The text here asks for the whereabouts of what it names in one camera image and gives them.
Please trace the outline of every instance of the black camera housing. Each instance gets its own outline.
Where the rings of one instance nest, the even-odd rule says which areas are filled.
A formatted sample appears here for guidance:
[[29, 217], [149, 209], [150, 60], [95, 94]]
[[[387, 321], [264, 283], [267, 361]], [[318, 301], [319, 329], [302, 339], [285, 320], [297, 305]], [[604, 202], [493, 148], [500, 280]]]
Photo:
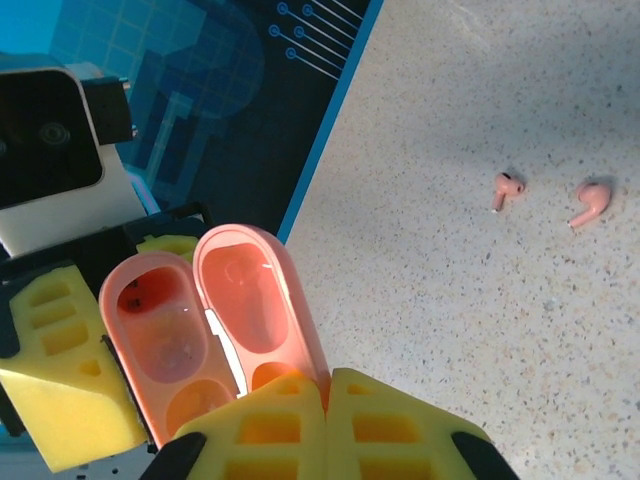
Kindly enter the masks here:
[[0, 165], [0, 209], [100, 181], [96, 135], [71, 72], [0, 71]]

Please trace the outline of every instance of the countertop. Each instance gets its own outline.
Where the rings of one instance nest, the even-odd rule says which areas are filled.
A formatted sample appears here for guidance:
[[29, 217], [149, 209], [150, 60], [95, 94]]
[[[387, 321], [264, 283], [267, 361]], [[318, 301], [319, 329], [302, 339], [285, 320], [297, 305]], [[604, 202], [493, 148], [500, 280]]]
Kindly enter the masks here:
[[[640, 478], [640, 2], [387, 0], [292, 253], [332, 367], [523, 479]], [[491, 212], [501, 171], [523, 195]], [[573, 231], [575, 188], [613, 184]]]

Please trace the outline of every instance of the open case lid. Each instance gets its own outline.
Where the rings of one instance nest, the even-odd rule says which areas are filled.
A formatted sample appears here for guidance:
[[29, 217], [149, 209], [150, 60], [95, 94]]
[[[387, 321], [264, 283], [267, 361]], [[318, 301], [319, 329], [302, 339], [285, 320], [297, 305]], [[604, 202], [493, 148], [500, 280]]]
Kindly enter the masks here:
[[328, 397], [329, 369], [302, 284], [276, 237], [245, 225], [213, 228], [196, 246], [193, 271], [209, 323], [226, 331], [249, 391], [297, 370]]

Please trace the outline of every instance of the yellow foam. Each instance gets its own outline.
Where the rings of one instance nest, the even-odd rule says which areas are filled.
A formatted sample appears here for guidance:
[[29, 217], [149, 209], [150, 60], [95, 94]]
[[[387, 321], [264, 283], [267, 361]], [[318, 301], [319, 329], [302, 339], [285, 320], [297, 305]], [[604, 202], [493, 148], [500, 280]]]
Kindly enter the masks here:
[[451, 434], [476, 425], [347, 368], [333, 371], [327, 413], [331, 480], [475, 480]]
[[118, 367], [102, 343], [98, 303], [77, 267], [44, 274], [11, 301], [20, 352], [0, 381], [53, 472], [146, 440]]
[[197, 237], [186, 235], [162, 235], [153, 237], [151, 235], [144, 238], [144, 242], [136, 245], [138, 253], [142, 252], [170, 252], [180, 255], [189, 263], [193, 263], [193, 251], [198, 244]]
[[293, 373], [187, 425], [207, 443], [188, 480], [324, 480], [325, 418], [315, 383]]

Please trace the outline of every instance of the pink earbud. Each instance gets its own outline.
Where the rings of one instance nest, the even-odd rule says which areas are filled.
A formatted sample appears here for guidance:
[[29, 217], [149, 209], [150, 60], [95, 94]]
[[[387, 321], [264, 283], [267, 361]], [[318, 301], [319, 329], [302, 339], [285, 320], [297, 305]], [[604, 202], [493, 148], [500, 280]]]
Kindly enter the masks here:
[[496, 177], [496, 196], [493, 198], [493, 211], [502, 210], [506, 195], [517, 196], [524, 191], [524, 184], [511, 177], [508, 173], [500, 173]]
[[606, 210], [611, 200], [611, 189], [601, 183], [583, 183], [577, 188], [576, 193], [578, 200], [586, 203], [589, 208], [568, 222], [571, 228], [579, 227], [596, 218]]

